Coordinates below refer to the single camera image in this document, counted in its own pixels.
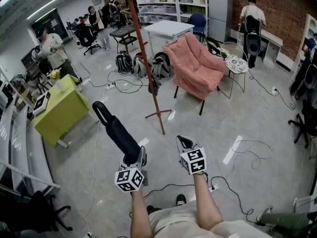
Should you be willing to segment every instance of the blue chair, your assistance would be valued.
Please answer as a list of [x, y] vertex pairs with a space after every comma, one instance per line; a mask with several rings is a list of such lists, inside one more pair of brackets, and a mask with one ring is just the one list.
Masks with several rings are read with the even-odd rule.
[[189, 22], [194, 25], [193, 32], [199, 33], [199, 41], [201, 42], [201, 37], [203, 36], [204, 42], [204, 32], [206, 29], [206, 19], [202, 13], [193, 13], [190, 16]]

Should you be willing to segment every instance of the wooden pole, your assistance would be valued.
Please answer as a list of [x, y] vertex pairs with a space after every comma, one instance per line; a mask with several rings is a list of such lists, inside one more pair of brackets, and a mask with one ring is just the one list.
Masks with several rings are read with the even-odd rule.
[[151, 89], [151, 92], [152, 92], [155, 108], [157, 110], [155, 113], [153, 113], [153, 114], [151, 114], [149, 116], [146, 116], [145, 118], [157, 115], [158, 119], [159, 119], [159, 122], [160, 122], [160, 126], [162, 128], [162, 133], [163, 133], [163, 135], [165, 135], [165, 131], [164, 131], [164, 127], [163, 127], [163, 123], [162, 123], [162, 119], [161, 119], [161, 113], [171, 112], [172, 110], [164, 110], [164, 111], [160, 111], [159, 110], [157, 97], [156, 97], [156, 95], [154, 93], [154, 86], [153, 86], [153, 82], [152, 82], [152, 74], [151, 74], [151, 71], [150, 71], [150, 68], [149, 68], [148, 58], [147, 58], [147, 54], [146, 54], [145, 48], [144, 48], [144, 44], [145, 43], [142, 40], [142, 35], [141, 35], [141, 31], [140, 31], [140, 24], [139, 24], [139, 21], [138, 21], [138, 16], [137, 16], [137, 13], [136, 13], [135, 8], [134, 8], [133, 0], [128, 0], [128, 2], [129, 2], [129, 6], [130, 6], [130, 11], [131, 11], [131, 14], [132, 14], [133, 25], [135, 27], [135, 31], [137, 33], [139, 44], [140, 44], [140, 49], [141, 49], [141, 53], [142, 53], [142, 59], [143, 59], [143, 62], [144, 62], [144, 65], [145, 65], [145, 69], [146, 69], [146, 72], [147, 72], [147, 75], [148, 75], [148, 78], [149, 78], [149, 86], [150, 86], [150, 89]]

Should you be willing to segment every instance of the white t-shirt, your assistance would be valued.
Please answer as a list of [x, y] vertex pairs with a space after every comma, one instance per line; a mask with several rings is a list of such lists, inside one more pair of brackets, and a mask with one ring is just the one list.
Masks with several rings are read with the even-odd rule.
[[242, 220], [221, 222], [210, 231], [201, 229], [196, 219], [196, 202], [150, 214], [155, 238], [271, 238]]
[[[48, 34], [45, 41], [41, 42], [41, 52], [50, 52], [51, 47], [59, 46], [63, 43], [63, 40], [58, 34]], [[48, 60], [51, 63], [53, 69], [58, 69], [68, 59], [63, 49], [58, 49], [56, 53], [48, 56]]]
[[255, 19], [259, 19], [261, 22], [265, 20], [263, 11], [255, 5], [247, 5], [242, 8], [241, 17], [246, 18], [249, 15]]

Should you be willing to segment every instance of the black shoe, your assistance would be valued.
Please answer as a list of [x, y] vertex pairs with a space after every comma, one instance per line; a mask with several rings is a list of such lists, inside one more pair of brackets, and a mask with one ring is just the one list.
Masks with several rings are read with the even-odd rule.
[[179, 194], [176, 198], [176, 206], [186, 204], [186, 197], [183, 194]]

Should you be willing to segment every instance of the yellow-green tablecloth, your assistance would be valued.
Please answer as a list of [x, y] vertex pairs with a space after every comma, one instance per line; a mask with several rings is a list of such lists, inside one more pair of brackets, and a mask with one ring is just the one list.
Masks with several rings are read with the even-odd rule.
[[78, 79], [68, 74], [60, 81], [64, 91], [53, 86], [46, 110], [35, 117], [35, 129], [51, 146], [89, 111], [88, 100], [75, 85]]

